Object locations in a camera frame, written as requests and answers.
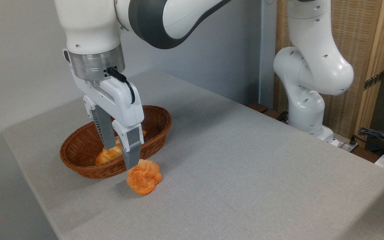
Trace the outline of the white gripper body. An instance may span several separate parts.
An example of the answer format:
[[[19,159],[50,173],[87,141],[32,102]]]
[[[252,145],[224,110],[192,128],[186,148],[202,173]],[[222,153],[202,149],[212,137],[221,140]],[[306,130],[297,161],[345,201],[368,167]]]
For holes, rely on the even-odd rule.
[[[91,109],[98,105],[110,114],[124,129],[134,129],[144,120],[143,108],[137,88],[132,84],[135,101],[129,87],[117,80],[109,78],[100,82],[99,86],[87,84],[84,80],[73,76],[76,85],[84,92],[84,103],[88,116]]]

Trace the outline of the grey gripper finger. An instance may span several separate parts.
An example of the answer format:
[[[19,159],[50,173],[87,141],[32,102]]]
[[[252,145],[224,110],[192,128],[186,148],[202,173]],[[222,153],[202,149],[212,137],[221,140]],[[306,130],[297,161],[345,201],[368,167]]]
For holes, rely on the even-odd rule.
[[[111,116],[99,105],[95,106],[95,110],[91,110],[91,114],[105,149],[109,150],[115,147],[116,140],[113,132]]]
[[[131,128],[124,127],[120,122],[113,121],[112,126],[117,132],[122,147],[122,154],[127,170],[137,166],[140,160],[140,149],[143,144],[141,123]]]

